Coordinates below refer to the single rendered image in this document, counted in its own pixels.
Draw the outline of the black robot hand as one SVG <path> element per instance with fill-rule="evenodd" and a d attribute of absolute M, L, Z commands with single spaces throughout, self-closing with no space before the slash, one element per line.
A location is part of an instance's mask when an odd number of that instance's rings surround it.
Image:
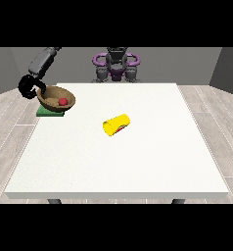
<path fill-rule="evenodd" d="M 41 80 L 33 77 L 32 75 L 24 75 L 19 82 L 18 90 L 21 93 L 22 97 L 26 99 L 33 99 L 37 96 L 33 86 L 36 85 L 40 88 L 41 93 L 44 94 L 46 91 L 46 84 Z"/>

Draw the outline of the brown wooden bowl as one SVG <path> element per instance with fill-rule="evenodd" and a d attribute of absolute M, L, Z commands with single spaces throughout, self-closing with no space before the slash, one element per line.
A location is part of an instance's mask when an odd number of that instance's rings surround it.
<path fill-rule="evenodd" d="M 40 89 L 36 92 L 40 104 L 51 112 L 65 112 L 75 104 L 74 95 L 68 90 L 59 86 L 47 86 L 44 93 Z M 68 101 L 67 105 L 61 106 L 59 101 L 65 98 Z"/>

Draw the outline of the green square pad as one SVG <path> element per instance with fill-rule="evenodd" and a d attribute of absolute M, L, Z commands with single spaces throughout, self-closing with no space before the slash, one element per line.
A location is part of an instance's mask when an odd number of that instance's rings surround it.
<path fill-rule="evenodd" d="M 38 110 L 36 111 L 37 117 L 62 117 L 65 113 L 64 112 L 52 112 L 48 109 L 44 108 L 42 105 L 39 106 Z"/>

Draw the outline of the yellow cup with melon print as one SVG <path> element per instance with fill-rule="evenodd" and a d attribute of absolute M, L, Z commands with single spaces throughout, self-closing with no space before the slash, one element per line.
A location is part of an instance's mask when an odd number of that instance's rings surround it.
<path fill-rule="evenodd" d="M 107 136 L 113 136 L 130 124 L 130 118 L 126 114 L 116 116 L 103 122 L 103 130 Z"/>

